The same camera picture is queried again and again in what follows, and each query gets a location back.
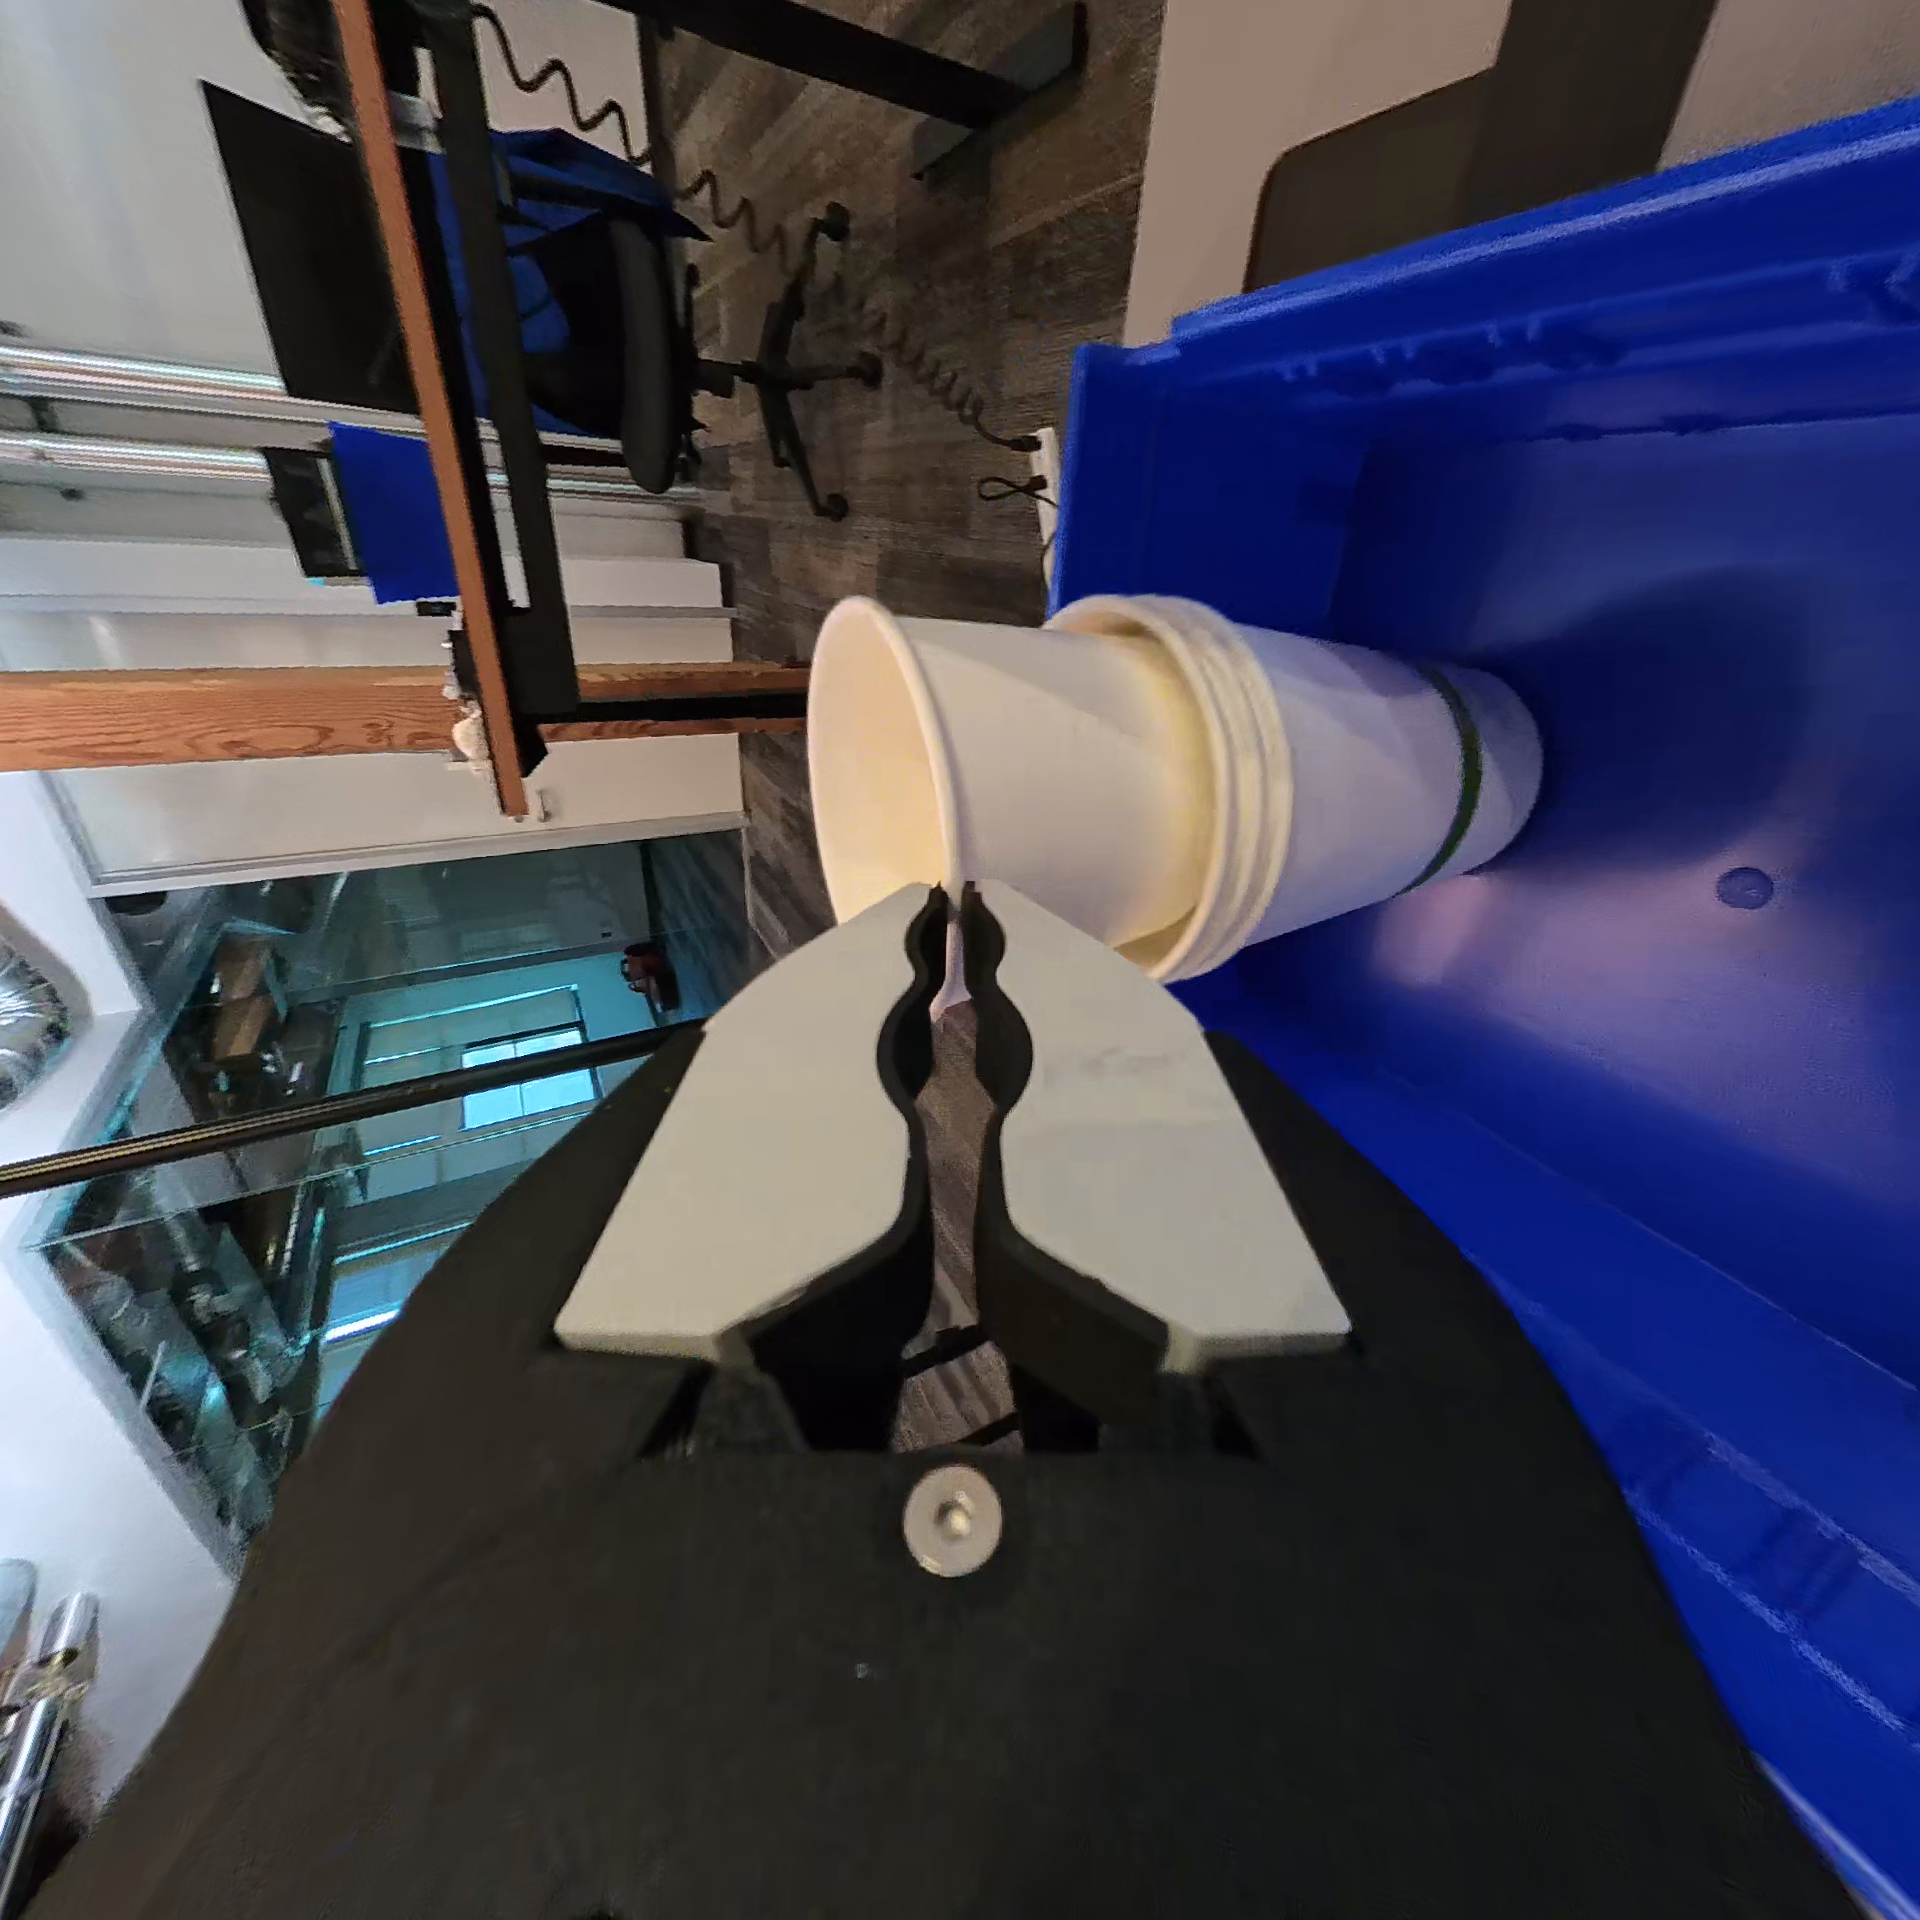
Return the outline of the black office chair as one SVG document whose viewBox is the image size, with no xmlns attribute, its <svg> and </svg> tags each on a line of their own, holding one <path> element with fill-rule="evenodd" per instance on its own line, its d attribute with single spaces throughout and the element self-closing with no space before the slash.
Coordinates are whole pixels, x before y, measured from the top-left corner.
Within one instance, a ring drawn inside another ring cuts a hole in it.
<svg viewBox="0 0 1920 1920">
<path fill-rule="evenodd" d="M 859 352 L 837 365 L 806 365 L 794 359 L 790 344 L 806 316 L 814 259 L 820 240 L 847 237 L 851 218 L 830 203 L 804 235 L 801 266 L 789 274 L 780 300 L 764 316 L 758 349 L 751 359 L 723 360 L 701 356 L 693 336 L 693 280 L 671 280 L 665 245 L 636 219 L 615 218 L 607 245 L 615 274 L 620 316 L 620 413 L 618 444 L 630 480 L 647 491 L 670 491 L 698 463 L 693 445 L 700 430 L 693 403 L 706 392 L 731 397 L 739 387 L 757 395 L 761 434 L 778 469 L 796 472 L 814 516 L 843 520 L 847 498 L 820 491 L 812 467 L 794 397 L 837 381 L 852 381 L 866 390 L 882 383 L 882 360 L 875 352 Z"/>
</svg>

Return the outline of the stack of paper cups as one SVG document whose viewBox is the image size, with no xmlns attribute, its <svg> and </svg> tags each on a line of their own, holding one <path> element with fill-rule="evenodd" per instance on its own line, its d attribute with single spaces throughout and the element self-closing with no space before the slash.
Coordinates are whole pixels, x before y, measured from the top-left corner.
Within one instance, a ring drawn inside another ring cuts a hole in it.
<svg viewBox="0 0 1920 1920">
<path fill-rule="evenodd" d="M 1194 599 L 1092 595 L 1047 634 L 1159 652 L 1206 768 L 1181 917 L 1110 947 L 1162 982 L 1499 858 L 1545 780 L 1542 733 L 1498 674 L 1238 621 Z"/>
</svg>

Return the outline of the white paper cup green band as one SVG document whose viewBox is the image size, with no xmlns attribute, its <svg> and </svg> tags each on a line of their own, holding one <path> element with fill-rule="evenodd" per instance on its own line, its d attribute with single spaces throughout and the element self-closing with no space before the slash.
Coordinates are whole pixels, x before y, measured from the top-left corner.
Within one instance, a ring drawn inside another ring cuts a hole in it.
<svg viewBox="0 0 1920 1920">
<path fill-rule="evenodd" d="M 1142 630 L 826 616 L 806 672 L 806 798 L 834 922 L 910 884 L 999 880 L 1155 968 L 1210 877 L 1210 728 Z"/>
</svg>

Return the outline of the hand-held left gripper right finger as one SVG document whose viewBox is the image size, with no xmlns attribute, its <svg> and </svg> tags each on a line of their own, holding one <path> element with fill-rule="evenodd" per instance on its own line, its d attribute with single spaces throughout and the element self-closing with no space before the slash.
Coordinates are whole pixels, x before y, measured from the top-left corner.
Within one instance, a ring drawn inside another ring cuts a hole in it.
<svg viewBox="0 0 1920 1920">
<path fill-rule="evenodd" d="M 979 1324 L 1029 1453 L 1201 1434 L 1246 1359 L 1340 1352 L 1353 1322 L 1201 1021 L 1015 886 L 961 907 L 993 1120 Z"/>
</svg>

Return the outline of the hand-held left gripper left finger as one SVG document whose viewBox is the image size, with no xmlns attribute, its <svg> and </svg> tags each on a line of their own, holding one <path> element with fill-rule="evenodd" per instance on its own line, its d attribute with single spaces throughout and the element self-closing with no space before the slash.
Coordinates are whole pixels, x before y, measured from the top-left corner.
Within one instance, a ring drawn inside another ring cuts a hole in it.
<svg viewBox="0 0 1920 1920">
<path fill-rule="evenodd" d="M 890 1448 L 932 1302 L 918 1098 L 946 931 L 946 892 L 905 884 L 708 1020 L 557 1314 L 565 1349 L 764 1380 L 810 1448 Z"/>
</svg>

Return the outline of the small blue bin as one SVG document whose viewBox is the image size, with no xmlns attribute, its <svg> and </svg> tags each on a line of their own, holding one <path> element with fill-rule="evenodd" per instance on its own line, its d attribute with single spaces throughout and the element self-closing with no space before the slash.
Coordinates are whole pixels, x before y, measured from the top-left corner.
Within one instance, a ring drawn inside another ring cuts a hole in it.
<svg viewBox="0 0 1920 1920">
<path fill-rule="evenodd" d="M 330 454 L 361 576 L 380 605 L 462 597 L 427 444 L 330 423 Z"/>
</svg>

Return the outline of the black device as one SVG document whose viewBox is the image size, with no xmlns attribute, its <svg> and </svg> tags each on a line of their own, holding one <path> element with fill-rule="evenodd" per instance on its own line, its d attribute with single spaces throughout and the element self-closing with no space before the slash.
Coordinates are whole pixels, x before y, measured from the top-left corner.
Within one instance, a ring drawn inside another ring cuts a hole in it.
<svg viewBox="0 0 1920 1920">
<path fill-rule="evenodd" d="M 262 448 L 273 504 L 314 583 L 364 580 L 332 448 Z"/>
</svg>

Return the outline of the black pole stand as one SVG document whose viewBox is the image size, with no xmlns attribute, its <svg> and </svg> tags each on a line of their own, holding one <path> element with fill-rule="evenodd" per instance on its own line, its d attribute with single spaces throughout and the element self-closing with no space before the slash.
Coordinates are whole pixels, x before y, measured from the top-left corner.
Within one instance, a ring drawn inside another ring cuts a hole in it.
<svg viewBox="0 0 1920 1920">
<path fill-rule="evenodd" d="M 173 1165 L 210 1155 L 262 1144 L 289 1135 L 309 1135 L 330 1126 L 410 1112 L 441 1102 L 463 1102 L 500 1087 L 518 1087 L 570 1071 L 602 1071 L 636 1064 L 677 1038 L 698 1035 L 706 1020 L 654 1026 L 577 1047 L 555 1047 L 524 1060 L 487 1063 L 457 1071 L 434 1071 L 388 1087 L 364 1087 L 324 1095 L 301 1106 L 253 1112 L 234 1120 L 209 1120 L 182 1130 L 93 1142 L 60 1155 L 3 1165 L 3 1197 L 53 1194 L 74 1184 L 89 1184 L 117 1173 Z"/>
</svg>

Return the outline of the blue plastic bin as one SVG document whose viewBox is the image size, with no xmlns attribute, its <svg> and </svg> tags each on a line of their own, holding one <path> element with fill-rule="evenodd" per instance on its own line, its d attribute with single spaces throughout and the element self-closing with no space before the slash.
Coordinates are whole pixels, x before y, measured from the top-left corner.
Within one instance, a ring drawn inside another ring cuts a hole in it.
<svg viewBox="0 0 1920 1920">
<path fill-rule="evenodd" d="M 1477 1261 L 1743 1740 L 1915 1915 L 1918 110 L 1071 368 L 1054 599 L 1477 664 L 1487 868 L 1183 989 Z"/>
</svg>

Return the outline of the silver metal pipes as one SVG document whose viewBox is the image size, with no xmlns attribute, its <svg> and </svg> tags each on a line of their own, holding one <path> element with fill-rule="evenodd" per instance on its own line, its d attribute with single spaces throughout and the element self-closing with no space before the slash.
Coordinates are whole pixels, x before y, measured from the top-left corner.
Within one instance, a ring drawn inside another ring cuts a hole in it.
<svg viewBox="0 0 1920 1920">
<path fill-rule="evenodd" d="M 4 336 L 3 388 L 7 399 L 47 399 L 93 411 L 165 419 L 204 419 L 226 426 L 332 430 L 355 426 L 382 434 L 426 438 L 419 415 L 345 399 L 311 399 L 289 392 L 273 372 L 205 368 L 150 356 L 79 352 Z M 618 448 L 605 438 L 559 437 L 546 445 L 543 484 L 551 495 L 643 498 L 659 508 L 698 509 L 698 486 L 677 484 L 643 494 Z"/>
</svg>

